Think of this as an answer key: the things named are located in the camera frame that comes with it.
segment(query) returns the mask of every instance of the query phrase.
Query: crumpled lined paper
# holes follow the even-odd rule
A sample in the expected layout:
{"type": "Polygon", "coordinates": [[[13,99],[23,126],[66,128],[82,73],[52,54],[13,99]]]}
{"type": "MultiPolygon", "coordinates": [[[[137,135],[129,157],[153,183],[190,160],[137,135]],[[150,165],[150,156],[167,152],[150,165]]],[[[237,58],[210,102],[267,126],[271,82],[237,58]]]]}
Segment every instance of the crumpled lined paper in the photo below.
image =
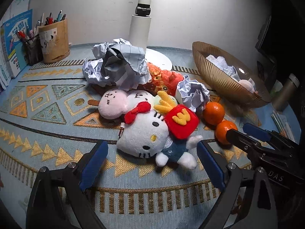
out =
{"type": "Polygon", "coordinates": [[[209,101],[209,91],[204,84],[190,80],[189,76],[185,75],[184,80],[177,85],[176,99],[180,104],[196,112],[198,107],[204,108],[209,101]]]}
{"type": "Polygon", "coordinates": [[[144,49],[132,46],[127,40],[95,45],[92,52],[98,60],[85,60],[82,68],[89,83],[129,90],[151,80],[144,49]]]}

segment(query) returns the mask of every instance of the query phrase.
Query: white wall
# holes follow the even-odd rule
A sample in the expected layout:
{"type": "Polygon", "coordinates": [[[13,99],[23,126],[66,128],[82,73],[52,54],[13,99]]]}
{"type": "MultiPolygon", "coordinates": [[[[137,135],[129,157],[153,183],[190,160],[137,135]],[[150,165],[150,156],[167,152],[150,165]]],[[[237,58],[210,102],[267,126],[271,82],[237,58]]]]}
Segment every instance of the white wall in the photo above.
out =
{"type": "MultiPolygon", "coordinates": [[[[74,44],[128,38],[138,0],[30,0],[34,21],[42,12],[69,20],[74,44]]],[[[254,48],[269,13],[266,0],[152,0],[148,45],[192,48],[192,42],[216,45],[256,69],[254,48]]]]}

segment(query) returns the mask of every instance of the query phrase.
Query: mandarin orange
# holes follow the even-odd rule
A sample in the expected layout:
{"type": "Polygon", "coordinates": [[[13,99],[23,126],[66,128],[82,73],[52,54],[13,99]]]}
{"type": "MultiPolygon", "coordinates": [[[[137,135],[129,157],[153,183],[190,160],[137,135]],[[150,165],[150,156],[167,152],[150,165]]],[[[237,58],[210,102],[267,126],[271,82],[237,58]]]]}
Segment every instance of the mandarin orange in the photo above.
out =
{"type": "Polygon", "coordinates": [[[237,130],[236,125],[232,121],[222,121],[219,123],[215,130],[216,139],[223,145],[229,145],[230,143],[226,139],[226,133],[230,129],[237,130]]]}
{"type": "Polygon", "coordinates": [[[225,109],[218,102],[208,102],[205,105],[202,115],[207,123],[216,126],[224,119],[225,109]]]}

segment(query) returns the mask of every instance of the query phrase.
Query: desk lamp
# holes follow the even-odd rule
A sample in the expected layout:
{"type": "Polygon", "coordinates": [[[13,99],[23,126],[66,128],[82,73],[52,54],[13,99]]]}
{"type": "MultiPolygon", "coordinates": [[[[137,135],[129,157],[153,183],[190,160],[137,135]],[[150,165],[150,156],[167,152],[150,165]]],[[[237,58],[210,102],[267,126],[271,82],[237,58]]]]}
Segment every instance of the desk lamp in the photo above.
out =
{"type": "Polygon", "coordinates": [[[161,68],[171,70],[173,65],[170,59],[160,52],[146,48],[150,28],[150,3],[151,0],[139,0],[132,15],[132,22],[129,30],[129,41],[132,45],[142,47],[145,51],[145,58],[148,62],[161,68]]]}

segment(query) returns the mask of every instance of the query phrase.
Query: metal bolt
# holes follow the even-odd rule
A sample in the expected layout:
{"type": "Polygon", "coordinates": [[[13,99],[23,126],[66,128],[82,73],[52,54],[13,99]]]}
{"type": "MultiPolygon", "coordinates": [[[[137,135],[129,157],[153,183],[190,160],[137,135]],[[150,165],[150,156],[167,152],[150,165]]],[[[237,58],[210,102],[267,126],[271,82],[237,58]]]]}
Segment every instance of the metal bolt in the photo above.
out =
{"type": "Polygon", "coordinates": [[[45,172],[47,170],[47,167],[43,166],[39,169],[39,172],[45,172]]]}
{"type": "Polygon", "coordinates": [[[230,169],[235,169],[235,168],[236,168],[236,164],[234,164],[234,163],[228,163],[228,167],[229,167],[230,169]]]}
{"type": "Polygon", "coordinates": [[[260,173],[263,173],[265,172],[264,168],[263,167],[258,167],[257,170],[260,172],[260,173]]]}
{"type": "Polygon", "coordinates": [[[70,169],[75,168],[75,166],[76,166],[76,163],[75,163],[75,162],[72,162],[72,163],[69,163],[69,164],[68,164],[68,167],[69,167],[70,169]]]}

